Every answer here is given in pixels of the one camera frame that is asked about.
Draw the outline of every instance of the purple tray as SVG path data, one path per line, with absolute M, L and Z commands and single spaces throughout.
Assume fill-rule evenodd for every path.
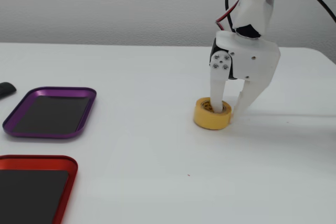
M 96 91 L 90 88 L 43 87 L 33 89 L 25 95 L 25 97 L 20 101 L 20 103 L 4 121 L 4 131 L 9 135 L 17 137 L 71 138 L 77 136 L 84 130 L 85 123 L 90 114 L 96 95 Z M 39 114 L 37 114 L 36 112 L 36 114 L 34 115 L 34 109 L 38 108 L 36 107 L 36 104 L 41 104 L 41 100 L 45 100 L 42 101 L 45 107 L 42 107 L 43 109 L 41 109 L 41 107 L 39 107 L 39 109 L 36 109 L 36 111 L 39 110 Z M 79 105 L 77 106 L 75 100 L 81 100 L 81 108 L 79 109 L 79 112 L 75 112 L 75 109 L 72 110 L 72 108 L 79 107 Z M 70 105 L 69 102 L 75 102 L 73 103 L 75 107 Z M 56 108 L 63 108 L 63 112 L 61 114 L 63 118 L 59 118 L 60 115 L 57 115 L 55 117 L 51 116 L 52 114 L 61 111 Z M 40 114 L 43 114 L 45 117 L 49 116 L 49 120 L 48 118 L 46 120 L 42 120 Z M 27 118 L 27 116 L 33 116 L 33 118 L 34 116 L 36 116 L 35 118 L 37 120 L 31 120 Z M 55 131 L 58 125 L 66 124 L 67 120 L 72 120 L 72 127 L 68 128 L 67 131 L 64 131 L 62 133 L 57 132 L 57 130 Z M 25 122 L 23 121 L 28 124 L 28 126 L 24 126 L 26 127 L 26 130 L 24 129 L 24 127 L 22 128 L 22 124 L 25 124 Z M 53 133 L 48 132 L 48 128 L 50 127 L 54 130 L 51 130 Z

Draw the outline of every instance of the metal tray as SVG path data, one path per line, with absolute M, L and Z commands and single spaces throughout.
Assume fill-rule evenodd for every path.
M 40 171 L 40 172 L 49 172 L 49 176 L 50 176 L 50 172 L 54 173 L 54 172 L 66 172 L 68 175 L 68 178 L 66 180 L 66 183 L 64 185 L 64 188 L 62 190 L 62 192 L 59 192 L 57 188 L 55 188 L 55 185 L 51 185 L 48 184 L 48 188 L 49 190 L 53 190 L 58 191 L 58 193 L 61 193 L 60 198 L 59 198 L 59 203 L 58 205 L 56 205 L 57 207 L 55 208 L 55 213 L 54 213 L 54 217 L 53 217 L 53 223 L 52 224 L 61 224 L 62 222 L 62 218 L 63 215 L 65 213 L 66 207 L 67 207 L 67 203 L 68 203 L 68 199 L 70 197 L 71 191 L 72 191 L 72 187 L 76 178 L 76 174 L 77 174 L 77 170 L 78 170 L 78 164 L 77 162 L 71 158 L 71 157 L 67 157 L 67 156 L 41 156 L 41 155 L 7 155 L 7 156 L 0 156 L 0 172 L 2 172 L 2 175 L 4 176 L 3 171 L 9 171 L 12 175 L 13 172 L 28 172 L 28 171 Z M 34 223 L 33 220 L 31 220 L 30 218 L 33 216 L 34 218 L 34 213 L 30 213 L 29 216 L 23 214 L 25 213 L 28 209 L 29 212 L 33 209 L 33 212 L 39 212 L 39 208 L 36 208 L 36 203 L 34 203 L 34 201 L 39 201 L 39 199 L 41 199 L 41 196 L 39 196 L 38 194 L 44 194 L 46 193 L 44 190 L 46 190 L 46 188 L 42 188 L 40 192 L 38 192 L 38 190 L 32 190 L 30 188 L 29 183 L 39 183 L 39 181 L 35 181 L 33 182 L 33 178 L 34 176 L 29 176 L 28 177 L 28 184 L 26 180 L 20 180 L 18 181 L 12 181 L 11 182 L 11 186 L 13 186 L 12 188 L 2 188 L 3 190 L 9 190 L 5 195 L 2 195 L 3 197 L 1 198 L 1 204 L 2 204 L 2 209 L 11 209 L 11 211 L 13 211 L 13 207 L 11 207 L 11 204 L 15 204 L 16 208 L 14 208 L 14 211 L 16 211 L 18 213 L 18 215 L 16 216 L 8 216 L 11 213 L 8 214 L 8 212 L 6 212 L 6 214 L 3 216 L 1 215 L 1 219 L 3 220 L 3 218 L 9 218 L 11 219 L 13 222 L 15 223 L 19 223 L 21 221 L 21 223 Z M 12 199 L 7 199 L 6 201 L 4 201 L 6 198 L 6 195 L 8 197 L 8 193 L 9 193 L 9 197 L 13 197 Z M 25 204 L 26 202 L 29 202 L 30 205 L 27 207 Z M 24 207 L 23 213 L 20 212 L 20 207 Z M 44 214 L 53 214 L 52 210 L 50 212 L 50 207 L 54 207 L 54 204 L 50 204 L 48 206 L 48 211 L 44 212 Z
M 4 121 L 3 129 L 17 137 L 77 136 L 84 130 L 96 95 L 91 88 L 33 89 Z

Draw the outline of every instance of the red tray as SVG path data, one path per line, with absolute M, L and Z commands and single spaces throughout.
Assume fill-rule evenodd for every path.
M 68 203 L 68 199 L 75 181 L 78 170 L 77 162 L 67 156 L 30 156 L 30 155 L 7 155 L 0 156 L 0 170 L 60 170 L 67 171 L 68 177 L 62 191 L 53 223 L 60 224 Z

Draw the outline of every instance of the tape roll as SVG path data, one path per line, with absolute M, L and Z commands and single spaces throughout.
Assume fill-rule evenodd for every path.
M 196 102 L 194 122 L 208 130 L 221 130 L 226 128 L 231 119 L 232 108 L 223 102 L 223 111 L 220 114 L 214 113 L 210 104 L 210 98 L 201 98 Z

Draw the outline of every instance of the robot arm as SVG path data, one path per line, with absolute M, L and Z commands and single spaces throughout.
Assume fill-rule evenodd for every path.
M 270 84 L 280 51 L 275 43 L 265 41 L 261 36 L 266 33 L 273 6 L 274 0 L 238 0 L 216 21 L 222 31 L 216 35 L 210 59 L 210 102 L 215 113 L 223 112 L 223 91 L 228 79 L 245 80 L 234 107 L 235 117 L 243 113 Z M 234 8 L 238 9 L 232 25 L 234 32 L 224 31 L 220 21 Z M 336 21 L 332 11 L 329 9 L 328 12 Z

